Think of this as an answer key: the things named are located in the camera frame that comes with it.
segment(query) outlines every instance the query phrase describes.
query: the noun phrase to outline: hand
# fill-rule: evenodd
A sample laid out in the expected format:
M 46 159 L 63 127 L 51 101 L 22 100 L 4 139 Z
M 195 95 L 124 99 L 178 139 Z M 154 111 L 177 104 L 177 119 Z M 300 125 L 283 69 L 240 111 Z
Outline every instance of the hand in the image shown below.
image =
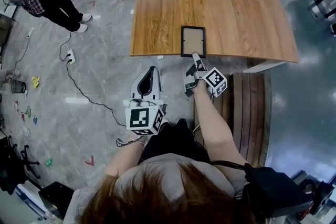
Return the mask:
M 203 79 L 200 79 L 198 82 L 197 82 L 197 86 L 194 87 L 192 89 L 192 91 L 197 94 L 197 93 L 200 93 L 200 92 L 206 92 L 206 82 L 203 80 Z

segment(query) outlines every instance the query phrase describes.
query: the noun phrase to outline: yellow object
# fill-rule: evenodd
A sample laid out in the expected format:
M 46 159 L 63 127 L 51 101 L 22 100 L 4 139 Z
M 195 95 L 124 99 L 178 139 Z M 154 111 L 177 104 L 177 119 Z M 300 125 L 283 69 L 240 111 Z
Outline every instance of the yellow object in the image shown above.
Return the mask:
M 33 82 L 33 86 L 34 88 L 36 88 L 39 84 L 40 84 L 40 77 L 32 77 L 32 82 Z

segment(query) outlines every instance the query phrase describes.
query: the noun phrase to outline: green object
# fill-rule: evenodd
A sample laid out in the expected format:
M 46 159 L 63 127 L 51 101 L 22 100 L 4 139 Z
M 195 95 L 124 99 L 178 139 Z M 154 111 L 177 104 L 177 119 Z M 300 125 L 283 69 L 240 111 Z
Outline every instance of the green object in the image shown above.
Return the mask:
M 30 106 L 27 106 L 26 115 L 28 115 L 28 118 L 30 118 L 30 116 L 31 116 L 31 108 L 30 108 Z
M 53 165 L 53 159 L 49 159 L 47 162 L 46 162 L 46 166 L 51 166 Z

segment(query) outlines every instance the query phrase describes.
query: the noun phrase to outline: white sneaker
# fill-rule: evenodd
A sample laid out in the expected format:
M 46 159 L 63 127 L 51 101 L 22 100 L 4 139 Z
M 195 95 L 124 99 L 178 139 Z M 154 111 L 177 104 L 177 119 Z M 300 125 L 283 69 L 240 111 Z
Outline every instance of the white sneaker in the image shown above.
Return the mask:
M 20 71 L 19 71 L 19 70 L 17 70 L 17 69 L 14 69 L 14 70 L 13 70 L 13 76 L 15 76 L 15 77 L 19 78 L 19 77 L 20 77 L 20 75 L 21 75 L 21 73 L 20 73 Z
M 84 33 L 86 30 L 88 30 L 88 26 L 84 24 L 80 24 L 80 27 L 78 28 L 77 33 Z
M 85 13 L 83 14 L 83 18 L 82 20 L 80 21 L 80 23 L 84 23 L 84 22 L 87 22 L 89 19 L 92 18 L 92 15 L 90 13 Z

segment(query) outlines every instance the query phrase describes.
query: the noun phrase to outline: small toy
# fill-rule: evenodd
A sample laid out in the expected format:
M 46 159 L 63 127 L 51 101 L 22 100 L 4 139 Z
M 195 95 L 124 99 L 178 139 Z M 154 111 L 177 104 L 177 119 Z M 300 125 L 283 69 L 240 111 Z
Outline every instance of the small toy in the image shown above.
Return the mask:
M 14 102 L 14 106 L 17 112 L 19 112 L 19 103 L 17 101 Z
M 51 165 L 53 165 L 53 159 L 47 160 L 46 166 L 51 166 Z
M 40 84 L 40 77 L 33 76 L 32 77 L 32 82 L 33 82 L 34 88 L 37 88 L 37 86 L 39 86 L 39 84 Z
M 27 109 L 26 109 L 26 115 L 28 115 L 28 118 L 30 118 L 31 116 L 31 109 L 30 109 L 30 106 L 27 106 Z

